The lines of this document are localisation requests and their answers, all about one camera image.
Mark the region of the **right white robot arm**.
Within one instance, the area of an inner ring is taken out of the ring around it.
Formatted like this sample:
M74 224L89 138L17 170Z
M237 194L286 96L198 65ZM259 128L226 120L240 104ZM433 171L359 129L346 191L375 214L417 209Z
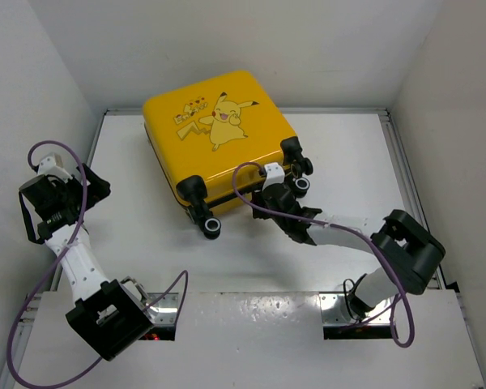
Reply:
M302 207L286 184L252 193L253 218L271 219L294 242L369 252L380 267L354 282L345 302L350 319L364 319L380 302L403 291L421 295L446 255L445 247L404 210L380 220L325 215Z

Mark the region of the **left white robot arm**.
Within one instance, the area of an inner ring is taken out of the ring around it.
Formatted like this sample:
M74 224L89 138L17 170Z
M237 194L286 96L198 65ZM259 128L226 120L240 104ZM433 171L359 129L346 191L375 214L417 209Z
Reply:
M92 253L86 228L79 224L89 210L111 193L107 181L89 168L82 185L55 154L42 159L36 177L19 188L20 209L28 240L62 256L74 308L70 327L103 359L111 361L151 328L149 314L122 282L109 280Z

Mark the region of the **yellow suitcase with dark lining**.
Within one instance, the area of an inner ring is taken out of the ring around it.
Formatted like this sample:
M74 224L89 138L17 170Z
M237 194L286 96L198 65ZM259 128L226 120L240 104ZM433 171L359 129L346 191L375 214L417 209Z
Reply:
M255 198L259 167L279 166L284 190L302 197L313 165L287 119L248 71L234 71L149 98L143 119L177 203L205 237L221 232L218 215ZM242 164L256 167L242 168Z

